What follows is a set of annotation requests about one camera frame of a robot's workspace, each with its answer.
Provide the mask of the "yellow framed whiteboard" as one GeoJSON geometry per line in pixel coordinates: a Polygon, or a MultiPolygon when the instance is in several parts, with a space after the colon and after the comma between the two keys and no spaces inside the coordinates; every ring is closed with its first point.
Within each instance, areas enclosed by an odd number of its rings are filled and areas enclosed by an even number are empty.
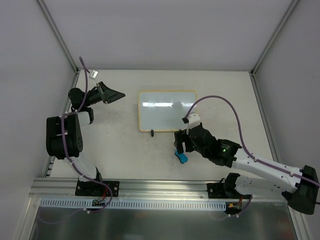
{"type": "Polygon", "coordinates": [[[197,100],[194,90],[152,90],[138,93],[141,132],[175,132],[185,128],[182,118],[197,100]]]}

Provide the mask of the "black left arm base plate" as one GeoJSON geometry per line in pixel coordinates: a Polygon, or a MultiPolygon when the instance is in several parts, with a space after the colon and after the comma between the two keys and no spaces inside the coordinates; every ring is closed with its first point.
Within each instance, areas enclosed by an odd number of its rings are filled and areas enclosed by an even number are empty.
{"type": "MultiPolygon", "coordinates": [[[[118,197],[120,190],[120,182],[116,180],[103,180],[103,183],[110,187],[112,190],[112,196],[118,197]]],[[[110,197],[110,191],[101,184],[94,183],[92,181],[77,181],[75,188],[75,195],[80,197],[102,197],[105,194],[106,197],[110,197]]]]}

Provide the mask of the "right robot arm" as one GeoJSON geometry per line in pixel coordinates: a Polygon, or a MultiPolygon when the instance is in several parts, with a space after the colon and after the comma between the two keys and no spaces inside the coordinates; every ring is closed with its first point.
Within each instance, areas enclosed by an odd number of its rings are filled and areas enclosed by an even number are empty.
{"type": "Polygon", "coordinates": [[[252,158],[240,144],[217,139],[202,125],[176,131],[173,144],[177,156],[196,151],[215,165],[256,176],[252,178],[229,173],[222,188],[230,199],[249,195],[264,196],[284,201],[292,209],[306,215],[315,212],[320,184],[313,167],[290,167],[268,159],[252,158]]]}

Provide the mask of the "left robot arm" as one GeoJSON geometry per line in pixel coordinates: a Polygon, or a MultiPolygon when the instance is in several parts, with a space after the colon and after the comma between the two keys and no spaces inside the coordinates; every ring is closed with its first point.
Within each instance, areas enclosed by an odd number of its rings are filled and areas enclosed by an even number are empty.
{"type": "Polygon", "coordinates": [[[105,184],[97,167],[85,160],[82,127],[94,122],[92,105],[110,104],[124,98],[123,92],[107,87],[102,81],[89,91],[74,87],[68,92],[71,111],[62,116],[46,119],[46,151],[51,157],[63,160],[78,175],[78,180],[87,183],[93,195],[104,191],[105,184]]]}

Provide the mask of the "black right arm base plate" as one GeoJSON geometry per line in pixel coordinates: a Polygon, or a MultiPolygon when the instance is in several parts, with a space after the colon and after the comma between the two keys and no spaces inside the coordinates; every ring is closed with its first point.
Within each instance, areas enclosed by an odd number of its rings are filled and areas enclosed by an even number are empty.
{"type": "Polygon", "coordinates": [[[236,180],[239,173],[229,173],[226,178],[222,178],[218,183],[207,183],[207,193],[209,199],[250,199],[251,195],[243,195],[236,191],[236,180]]]}

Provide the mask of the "blue whiteboard eraser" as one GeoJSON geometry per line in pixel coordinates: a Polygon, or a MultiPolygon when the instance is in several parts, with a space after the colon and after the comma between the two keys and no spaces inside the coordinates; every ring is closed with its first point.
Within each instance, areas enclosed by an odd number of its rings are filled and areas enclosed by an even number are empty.
{"type": "Polygon", "coordinates": [[[177,150],[174,152],[174,155],[178,158],[181,164],[185,164],[188,162],[188,157],[182,152],[179,153],[177,150]]]}

